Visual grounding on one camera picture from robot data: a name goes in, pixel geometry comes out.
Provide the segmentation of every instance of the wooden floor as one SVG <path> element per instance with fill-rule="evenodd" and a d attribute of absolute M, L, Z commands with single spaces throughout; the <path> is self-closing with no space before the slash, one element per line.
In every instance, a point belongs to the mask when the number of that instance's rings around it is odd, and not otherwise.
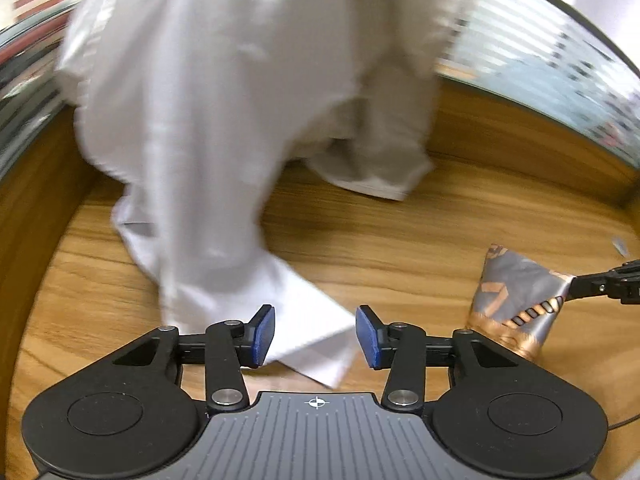
<path fill-rule="evenodd" d="M 504 244 L 539 263 L 574 274 L 599 272 L 640 245 L 624 213 L 514 174 L 437 160 L 403 203 L 377 200 L 287 168 L 263 225 L 271 250 L 353 310 L 375 307 L 386 321 L 420 324 L 433 335 L 463 325 L 487 247 Z M 156 288 L 134 266 L 110 227 L 119 184 L 102 179 L 71 222 L 52 261 L 26 331 L 8 426 L 8 480 L 35 476 L 19 435 L 28 402 L 45 387 L 160 324 Z M 567 304 L 541 363 L 594 396 L 617 422 L 640 412 L 638 307 L 613 300 Z M 184 387 L 202 398 L 202 369 Z M 380 393 L 385 373 L 358 355 L 342 390 Z M 246 375 L 260 389 L 322 391 L 279 364 Z M 444 370 L 428 370 L 428 396 L 447 388 Z M 611 433 L 595 469 L 612 480 L 640 457 L 640 422 Z"/>

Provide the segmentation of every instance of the white fabric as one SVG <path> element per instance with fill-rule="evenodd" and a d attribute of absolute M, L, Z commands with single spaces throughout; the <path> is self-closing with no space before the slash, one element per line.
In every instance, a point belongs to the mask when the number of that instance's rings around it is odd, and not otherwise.
<path fill-rule="evenodd" d="M 62 46 L 63 92 L 79 105 L 84 156 L 127 184 L 113 221 L 159 283 L 163 322 L 202 332 L 271 303 L 267 361 L 339 382 L 353 316 L 264 249 L 258 218 L 296 140 L 328 180 L 388 198 L 429 169 L 429 38 L 446 36 L 450 16 L 401 34 L 395 6 L 82 1 Z"/>

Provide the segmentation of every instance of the black clamp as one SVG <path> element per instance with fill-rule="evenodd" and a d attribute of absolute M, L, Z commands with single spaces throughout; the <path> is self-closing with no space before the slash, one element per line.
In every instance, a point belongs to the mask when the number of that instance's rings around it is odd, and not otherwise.
<path fill-rule="evenodd" d="M 607 296 L 622 304 L 640 304 L 640 260 L 633 260 L 620 267 L 576 276 L 569 286 L 566 300 Z"/>

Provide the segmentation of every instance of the blue gripper pad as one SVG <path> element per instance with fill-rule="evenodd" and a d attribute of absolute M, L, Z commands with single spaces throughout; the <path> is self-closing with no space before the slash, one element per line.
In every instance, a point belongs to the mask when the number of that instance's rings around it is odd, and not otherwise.
<path fill-rule="evenodd" d="M 276 310 L 271 307 L 266 316 L 262 319 L 260 324 L 255 329 L 254 344 L 251 348 L 252 359 L 255 366 L 262 366 L 271 341 L 273 340 L 273 334 L 276 330 Z"/>
<path fill-rule="evenodd" d="M 381 355 L 378 347 L 378 334 L 360 307 L 356 309 L 356 336 L 369 368 L 379 367 Z"/>

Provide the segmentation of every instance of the wooden wall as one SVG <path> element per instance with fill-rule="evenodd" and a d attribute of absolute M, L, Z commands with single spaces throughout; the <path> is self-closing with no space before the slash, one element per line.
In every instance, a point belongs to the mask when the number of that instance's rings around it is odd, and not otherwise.
<path fill-rule="evenodd" d="M 528 108 L 443 79 L 428 150 L 517 171 L 619 205 L 636 170 L 590 139 Z"/>
<path fill-rule="evenodd" d="M 0 428 L 14 364 L 42 277 L 97 171 L 79 155 L 73 111 L 62 110 L 0 182 Z M 0 474 L 5 434 L 0 432 Z"/>

